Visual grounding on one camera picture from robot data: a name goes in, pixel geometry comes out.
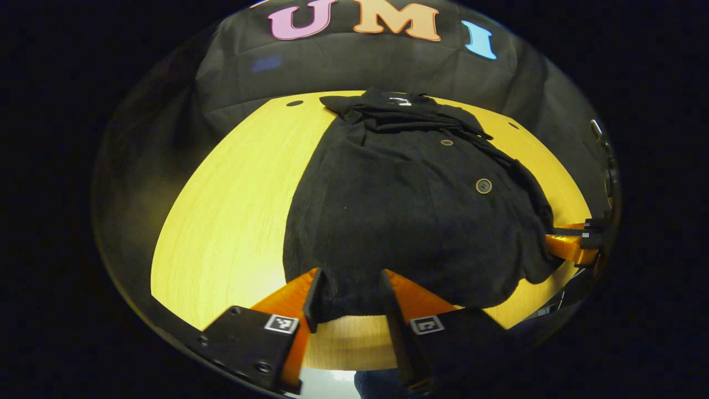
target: yellow table surface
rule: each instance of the yellow table surface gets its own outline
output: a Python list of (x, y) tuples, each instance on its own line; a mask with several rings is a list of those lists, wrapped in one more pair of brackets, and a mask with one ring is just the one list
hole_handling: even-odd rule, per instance
[[(283, 241), (291, 199), (335, 118), (319, 98), (362, 93), (272, 99), (234, 128), (191, 176), (162, 227), (152, 260), (152, 295), (185, 322), (205, 329), (227, 307), (251, 307), (283, 286)], [(296, 100), (303, 103), (286, 106)], [(475, 106), (435, 100), (475, 115), (494, 137), (492, 144), (534, 174), (557, 226), (591, 217), (566, 169), (520, 124)], [(508, 329), (551, 299), (576, 270), (567, 261), (543, 283), (522, 280), (503, 304), (484, 311)], [(395, 368), (385, 316), (346, 316), (318, 325), (303, 365), (332, 370)]]

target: orange letter m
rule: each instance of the orange letter m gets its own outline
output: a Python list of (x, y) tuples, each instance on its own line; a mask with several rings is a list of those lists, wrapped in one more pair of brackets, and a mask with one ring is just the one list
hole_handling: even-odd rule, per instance
[(378, 24), (377, 17), (379, 17), (394, 33), (401, 32), (404, 26), (411, 22), (411, 27), (406, 30), (409, 36), (435, 42), (441, 40), (441, 37), (436, 34), (437, 9), (422, 4), (409, 4), (399, 11), (387, 0), (354, 1), (359, 3), (362, 10), (359, 25), (354, 27), (356, 32), (384, 32), (384, 27)]

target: black fabric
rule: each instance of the black fabric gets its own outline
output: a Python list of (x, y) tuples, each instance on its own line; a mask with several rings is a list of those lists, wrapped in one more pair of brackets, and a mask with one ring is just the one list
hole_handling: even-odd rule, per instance
[[(312, 23), (306, 3), (294, 3), (301, 7), (294, 13), (294, 26)], [(401, 10), (411, 1), (389, 3)], [(358, 33), (353, 30), (361, 12), (356, 1), (337, 2), (327, 28), (296, 40), (272, 35), (268, 16), (286, 7), (282, 1), (235, 13), (216, 29), (195, 76), (200, 112), (210, 129), (224, 137), (253, 110), (244, 103), (301, 93), (378, 87), (478, 106), (509, 116), (538, 138), (579, 186), (591, 215), (601, 216), (608, 209), (605, 154), (591, 119), (598, 119), (604, 134), (609, 130), (564, 74), (568, 71), (470, 8), (448, 0), (425, 4), (439, 11), (435, 23), (440, 41), (394, 33), (386, 26), (376, 35)], [(496, 60), (464, 47), (470, 36), (461, 21), (492, 33)]]
[[(547, 251), (553, 214), (541, 187), (474, 115), (377, 89), (320, 100), (338, 117), (293, 196), (283, 257), (288, 281), (314, 267), (327, 276), (318, 322), (383, 314), (382, 268), (449, 302), (490, 307), (561, 264)], [(486, 195), (481, 178), (492, 182)]]

